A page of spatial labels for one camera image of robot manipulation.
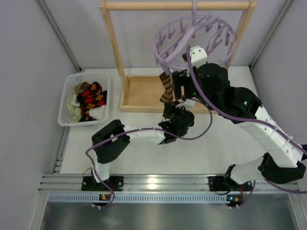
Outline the purple round clip hanger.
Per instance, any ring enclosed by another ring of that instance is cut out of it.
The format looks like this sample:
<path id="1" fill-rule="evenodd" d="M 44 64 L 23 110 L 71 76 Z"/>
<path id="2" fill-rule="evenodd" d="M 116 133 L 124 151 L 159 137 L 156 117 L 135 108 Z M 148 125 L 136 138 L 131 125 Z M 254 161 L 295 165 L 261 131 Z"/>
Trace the purple round clip hanger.
<path id="1" fill-rule="evenodd" d="M 229 67 L 237 38 L 233 28 L 219 16 L 197 14 L 196 1 L 192 2 L 192 15 L 179 17 L 164 25 L 153 40 L 156 65 L 167 73 L 187 68 L 183 56 L 186 46 L 204 50 L 206 57 L 224 45 L 229 50 L 226 56 L 215 61 L 222 67 Z"/>

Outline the red black argyle sock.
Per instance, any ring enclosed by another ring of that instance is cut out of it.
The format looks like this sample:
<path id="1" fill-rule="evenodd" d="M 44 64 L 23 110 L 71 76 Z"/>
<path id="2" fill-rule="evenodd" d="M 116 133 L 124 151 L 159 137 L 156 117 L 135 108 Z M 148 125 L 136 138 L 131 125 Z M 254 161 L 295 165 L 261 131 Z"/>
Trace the red black argyle sock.
<path id="1" fill-rule="evenodd" d="M 82 93 L 77 95 L 77 101 L 81 102 L 88 97 L 95 97 L 102 93 L 102 87 L 98 82 L 90 84 Z"/>

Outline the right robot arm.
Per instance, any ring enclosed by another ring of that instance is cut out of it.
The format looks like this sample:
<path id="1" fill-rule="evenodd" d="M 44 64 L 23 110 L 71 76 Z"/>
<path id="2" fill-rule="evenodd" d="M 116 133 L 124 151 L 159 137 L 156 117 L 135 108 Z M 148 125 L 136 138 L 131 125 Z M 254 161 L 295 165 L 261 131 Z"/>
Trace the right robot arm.
<path id="1" fill-rule="evenodd" d="M 223 178 L 226 185 L 258 179 L 286 184 L 304 177 L 304 146 L 278 127 L 253 91 L 231 86 L 227 69 L 213 63 L 188 67 L 173 72 L 172 83 L 176 99 L 198 99 L 245 130 L 265 149 L 264 155 L 254 161 L 229 166 Z"/>

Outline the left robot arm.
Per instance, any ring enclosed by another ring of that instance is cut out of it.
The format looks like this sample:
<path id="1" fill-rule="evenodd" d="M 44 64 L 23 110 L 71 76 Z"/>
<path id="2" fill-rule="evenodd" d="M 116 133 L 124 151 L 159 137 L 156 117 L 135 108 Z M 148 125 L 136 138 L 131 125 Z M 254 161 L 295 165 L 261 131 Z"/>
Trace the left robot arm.
<path id="1" fill-rule="evenodd" d="M 155 126 L 139 128 L 113 120 L 92 136 L 94 157 L 91 176 L 83 179 L 83 191 L 120 191 L 123 177 L 110 178 L 110 166 L 130 143 L 169 144 L 182 138 L 194 126 L 195 116 L 179 102 L 166 103 L 164 121 Z"/>

